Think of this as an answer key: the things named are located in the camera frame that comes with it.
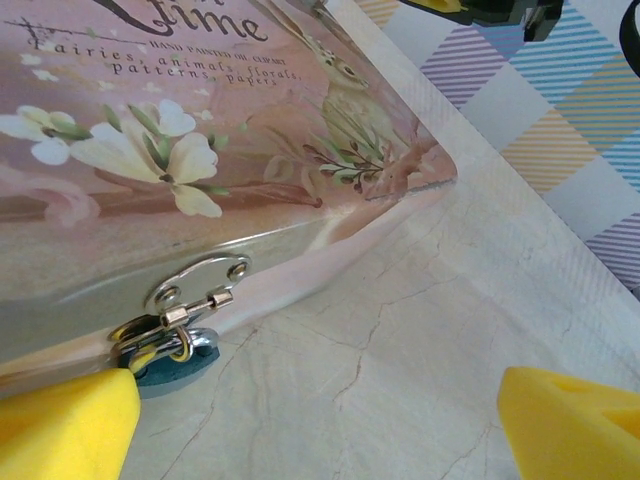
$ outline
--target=white marble countertop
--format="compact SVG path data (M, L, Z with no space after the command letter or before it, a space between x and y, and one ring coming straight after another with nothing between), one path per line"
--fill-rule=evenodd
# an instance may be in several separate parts
M640 390L640 304L351 0L330 7L460 182L327 290L224 337L203 379L145 401L122 480L513 480L505 368Z

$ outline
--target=metal hinge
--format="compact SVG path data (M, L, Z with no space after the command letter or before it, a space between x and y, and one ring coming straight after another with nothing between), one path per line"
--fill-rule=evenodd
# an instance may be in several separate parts
M144 301L146 315L135 318L109 334L121 367L138 377L162 358L186 363L217 348L218 334L193 328L203 314L215 313L233 302L232 288L249 272L251 259L244 255L208 257L166 279Z

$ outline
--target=floral illustration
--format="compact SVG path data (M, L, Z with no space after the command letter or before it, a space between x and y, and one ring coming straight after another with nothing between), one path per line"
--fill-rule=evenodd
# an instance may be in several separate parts
M263 14L273 42L223 42L215 62L213 50L184 48L200 35L186 30L175 43L133 35L122 52L102 42L116 36L109 24L87 28L73 50L55 31L27 40L32 53L24 39L16 43L12 85L35 75L42 92L0 115L0 133L19 140L0 159L3 185L17 198L0 206L21 209L2 218L71 228L98 214L227 218L287 206L284 222L290 211L315 219L343 203L366 210L378 198L391 208L414 188L452 181L446 152L330 16L298 2L246 3ZM252 66L267 56L287 63ZM149 62L158 68L139 66ZM265 83L231 85L247 71Z
M93 138L76 142L74 158L121 177L148 183L166 183L176 206L187 215L222 215L220 207L202 190L190 184L217 173L217 154L207 138L189 133L171 148L165 138L156 143L142 125L123 121L120 130L108 123L91 129Z
M0 132L36 142L31 153L47 165L62 165L69 158L69 147L64 141L64 132L69 130L75 130L75 122L63 112L48 113L37 107L22 106L17 115L0 115Z

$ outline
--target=purple stripe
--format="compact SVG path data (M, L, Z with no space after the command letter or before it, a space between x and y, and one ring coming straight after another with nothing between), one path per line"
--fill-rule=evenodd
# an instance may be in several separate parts
M629 267L623 267L623 266L618 266L618 265L609 265L607 262L602 262L604 263L610 270L615 271L620 271L620 272L626 272L627 275L638 275L638 273L640 273L640 270L638 270L637 268L629 268Z
M483 50L493 50L495 52L496 55L500 55L498 52L496 52L496 49L493 48L491 45L481 45L479 47L475 47L475 48L462 48L460 50L457 50L455 52L448 52L448 51L442 51L442 50L438 50L437 52L433 52L433 57L438 56L438 55L451 55L454 58L465 58L465 57L460 57L458 56L458 52L481 52Z
M630 233L627 230L640 230L640 225L625 225L623 223L619 223L607 230L607 233Z
M459 80L467 80L472 78L477 78L480 81L486 82L488 79L490 79L495 75L495 72L476 73L474 75L468 75L465 72L460 72L460 73L462 73L462 75L449 74L446 77L441 76L441 77L433 78L432 76L428 76L428 78L434 83L435 82L442 83L443 80L453 80L452 82L445 82L445 83L456 83Z
M632 273L632 272L620 271L620 272L615 272L615 273L617 274L616 276L618 277L618 279L620 279L623 283L624 283L624 280L622 280L623 278L626 279L628 282L629 281L632 281L632 282L640 281L640 275Z
M592 243L594 243L592 240L589 240L587 242L587 246L589 248L591 248L591 250L594 251L603 251L603 252L613 252L613 253L629 253L631 255L640 255L640 248L636 251L634 250L624 250L624 249L620 249L620 248L613 248L611 247L611 243L610 242L595 242L595 243L599 243L600 245L592 245Z
M438 47L438 51L444 48L455 48L455 47L463 47L465 45L477 45L478 42L486 42L482 35L478 35L475 40L467 40L465 42L450 42L445 40L445 42Z
M474 60L473 62L454 62L452 61L452 59L448 59L448 58L443 58L442 60L438 60L437 62L434 60L427 60L427 63L425 64L425 66L429 65L429 67L431 66L435 66L435 67L447 67L450 65L458 65L458 66L467 66L467 65L486 65L486 64L498 64L498 65L502 65L503 63L506 62L506 60L498 55L500 58L490 58L488 60ZM478 58L478 55L466 55L466 56L462 56L462 57L458 57L458 58Z
M477 92L478 91L478 86L471 86L471 87L462 87L462 88L440 88L439 85L436 85L438 87L438 89L444 93L445 95L448 95L449 93L455 93L455 92Z
M442 87L445 87L447 85L455 85L455 86L479 85L479 84L487 83L487 79L491 78L491 76L492 75L465 75L462 77L452 77L451 80L453 81L451 82L443 82L441 80L436 79L436 80L433 80L433 83Z
M620 280L620 282L629 290L633 290L638 285L638 280L636 280L635 278L627 278L621 274L618 274L617 277L618 280Z
M465 29L460 29L458 31L454 30L453 32L451 32L451 35L449 35L443 43L447 43L449 40L454 40L454 39L460 39L460 38L484 38L482 35L480 35L477 31L473 30L473 28L465 28Z
M434 70L434 73L439 73L439 72L448 72L451 73L451 70L448 70L446 68L442 68L441 66L439 66L440 68L437 70ZM427 68L427 65L423 65L422 67L420 67L420 70L422 71L422 73L429 73L429 68ZM491 65L488 67L477 67L477 68L465 68L464 70L454 70L454 72L460 72L460 73L466 73L466 72L482 72L482 71L487 71L490 70L492 72L496 71L496 65Z
M620 241L625 241L625 242L634 242L633 238L624 238L624 237L614 237L611 235L607 235L606 233L601 233L598 235L598 238L606 238L607 240L613 240L613 242L609 242L609 243L616 243L616 242L620 242Z
M605 258L618 258L620 260L634 260L638 262L638 266L640 267L640 258L629 258L628 255L614 255L613 253L605 253L605 252L600 252L598 250L594 250L593 253L595 253L598 256L598 258L605 257Z
M614 237L617 236L618 239L623 239L627 237L640 237L640 232L636 232L634 230L629 230L629 231L616 230L615 228L610 228L609 230L607 230L606 234L613 235Z
M623 262L622 260L609 260L609 259L603 259L602 263L606 264L606 265L625 265L627 267L633 267L635 270L633 270L634 272L640 272L640 264L637 263L632 263L632 262Z
M617 275L624 275L625 277L631 279L640 279L640 274L638 274L637 270L628 270L626 268L616 268L615 266L611 268L611 270Z

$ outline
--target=yellow sponge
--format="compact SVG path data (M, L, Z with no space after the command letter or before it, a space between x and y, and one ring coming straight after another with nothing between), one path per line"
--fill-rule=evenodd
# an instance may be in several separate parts
M640 479L640 395L510 368L498 410L523 480Z
M0 478L116 480L140 415L129 370L0 401Z

